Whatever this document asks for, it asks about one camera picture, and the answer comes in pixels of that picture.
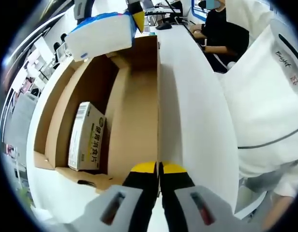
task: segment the open cardboard box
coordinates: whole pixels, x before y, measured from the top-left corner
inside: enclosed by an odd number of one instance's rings
[[[138,163],[159,161],[159,59],[156,36],[136,38],[132,48],[84,62],[58,98],[43,114],[34,144],[35,166],[55,169],[67,178],[96,187],[97,192],[122,184]],[[75,115],[81,102],[91,102],[106,116],[100,174],[74,171],[67,166]]]

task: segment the computer monitor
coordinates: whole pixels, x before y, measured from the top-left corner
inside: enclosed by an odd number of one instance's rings
[[[144,10],[152,9],[154,8],[152,0],[142,0]]]

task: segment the cardboard box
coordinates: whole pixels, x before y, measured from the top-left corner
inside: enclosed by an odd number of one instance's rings
[[[99,170],[105,116],[90,102],[80,104],[75,117],[68,166],[76,171]]]
[[[138,163],[159,161],[158,43],[156,36],[136,38],[131,48],[84,62],[73,74],[51,114],[46,140],[35,141],[35,166],[55,169],[67,178],[96,187],[122,184]],[[91,102],[106,117],[100,174],[68,167],[69,141],[81,102]],[[41,120],[39,126],[48,121]]]

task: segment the barcode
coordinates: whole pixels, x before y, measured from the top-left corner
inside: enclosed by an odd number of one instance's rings
[[[85,116],[86,105],[80,105],[76,114],[76,119],[83,119]]]

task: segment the black shirt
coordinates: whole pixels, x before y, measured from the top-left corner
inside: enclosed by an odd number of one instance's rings
[[[226,46],[236,56],[219,54],[219,58],[227,65],[231,61],[238,61],[249,45],[249,32],[233,23],[226,21],[226,9],[217,12],[211,10],[206,18],[202,33],[207,37],[208,46]]]

